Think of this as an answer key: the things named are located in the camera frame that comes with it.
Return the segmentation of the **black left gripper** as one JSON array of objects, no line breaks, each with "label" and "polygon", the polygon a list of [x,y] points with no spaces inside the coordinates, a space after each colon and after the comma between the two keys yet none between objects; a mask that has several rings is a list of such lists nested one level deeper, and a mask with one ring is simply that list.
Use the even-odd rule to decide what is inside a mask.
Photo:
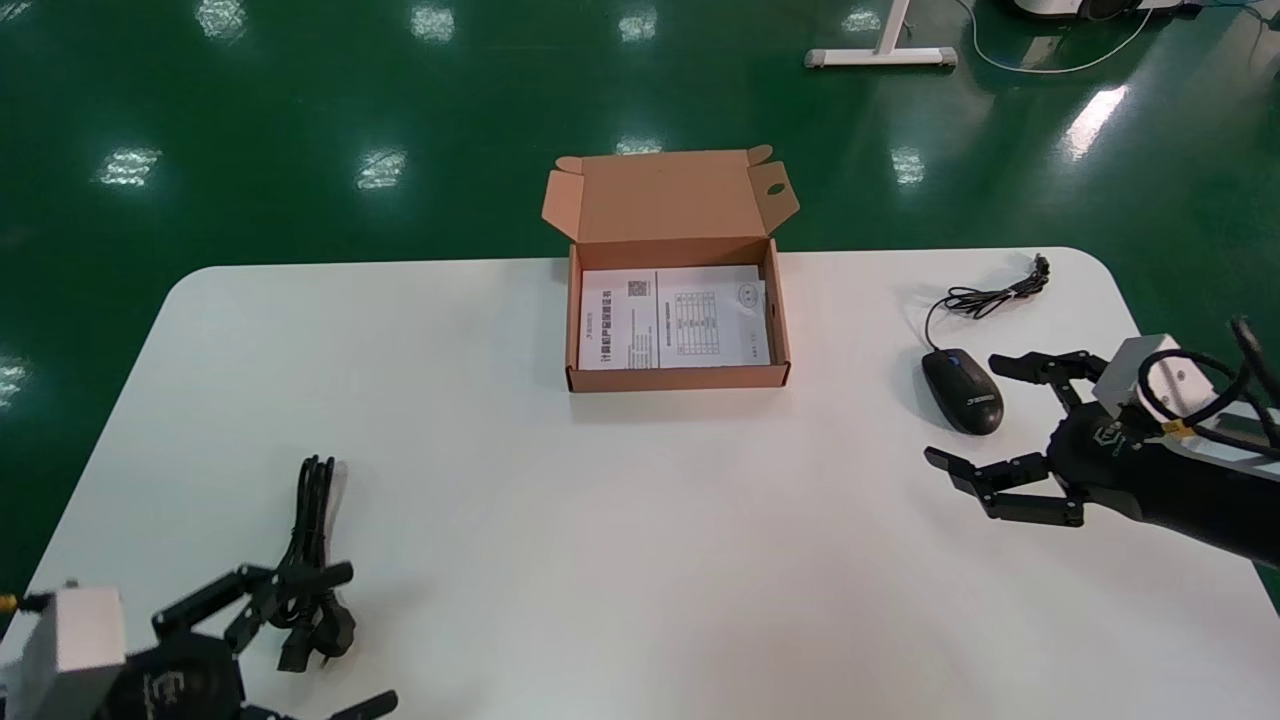
[{"label": "black left gripper", "polygon": [[[152,616],[160,641],[125,657],[125,665],[95,711],[96,719],[237,719],[293,720],[284,712],[244,703],[237,655],[268,624],[284,626],[296,612],[301,621],[308,602],[355,577],[352,562],[325,568],[242,564]],[[244,601],[221,639],[195,633],[212,615]],[[329,720],[374,720],[399,706],[385,691],[334,712]]]}]

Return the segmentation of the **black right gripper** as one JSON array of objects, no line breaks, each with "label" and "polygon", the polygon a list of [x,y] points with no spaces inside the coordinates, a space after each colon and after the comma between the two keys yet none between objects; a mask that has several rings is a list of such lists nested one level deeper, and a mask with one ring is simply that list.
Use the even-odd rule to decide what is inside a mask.
[{"label": "black right gripper", "polygon": [[[978,468],[943,450],[924,448],[928,464],[975,498],[987,518],[1078,528],[1087,501],[1253,562],[1279,565],[1277,482],[1202,462],[1160,443],[1126,439],[1100,405],[1083,405],[1073,388],[1074,380],[1097,383],[1107,360],[1087,351],[992,354],[988,365],[996,375],[1048,386],[1071,413],[1050,437],[1047,457],[1027,454]],[[1015,492],[1052,473],[1065,489],[1061,497]]]}]

